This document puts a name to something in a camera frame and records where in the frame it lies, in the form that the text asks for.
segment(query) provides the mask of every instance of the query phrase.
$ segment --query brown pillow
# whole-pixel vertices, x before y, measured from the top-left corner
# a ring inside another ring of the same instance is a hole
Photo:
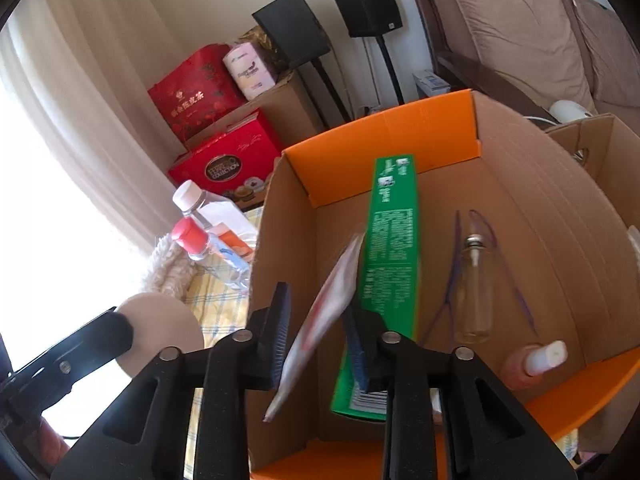
[[[619,17],[591,0],[573,0],[578,26],[591,54],[593,97],[640,107],[640,56]]]
[[[549,108],[568,99],[596,113],[561,0],[456,0],[480,62]]]

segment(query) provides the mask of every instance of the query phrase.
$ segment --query small white box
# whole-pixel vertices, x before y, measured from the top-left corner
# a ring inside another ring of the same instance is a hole
[[[435,75],[431,70],[415,72],[414,81],[420,98],[447,94],[451,90],[449,83]]]

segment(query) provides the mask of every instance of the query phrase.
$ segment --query bottle cap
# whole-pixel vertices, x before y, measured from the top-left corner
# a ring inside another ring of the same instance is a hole
[[[524,371],[530,377],[542,375],[548,370],[558,368],[569,357],[564,341],[554,341],[531,352],[524,363]]]
[[[171,231],[171,240],[175,241],[189,254],[200,254],[207,247],[209,235],[196,224],[193,218],[180,220]]]
[[[202,189],[193,180],[187,180],[174,193],[174,204],[181,211],[188,211],[198,203]]]
[[[484,247],[484,237],[479,234],[471,234],[465,238],[464,246],[468,247]]]

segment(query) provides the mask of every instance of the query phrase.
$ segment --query barcode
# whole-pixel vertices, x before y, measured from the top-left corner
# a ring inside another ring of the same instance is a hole
[[[360,389],[358,383],[355,383],[351,392],[349,407],[359,412],[386,415],[386,392],[367,394]]]

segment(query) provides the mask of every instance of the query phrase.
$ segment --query window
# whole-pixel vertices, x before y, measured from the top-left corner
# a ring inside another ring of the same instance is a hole
[[[18,369],[138,291],[146,258],[54,160],[0,85],[0,333]],[[115,361],[44,416],[79,436],[129,383]]]

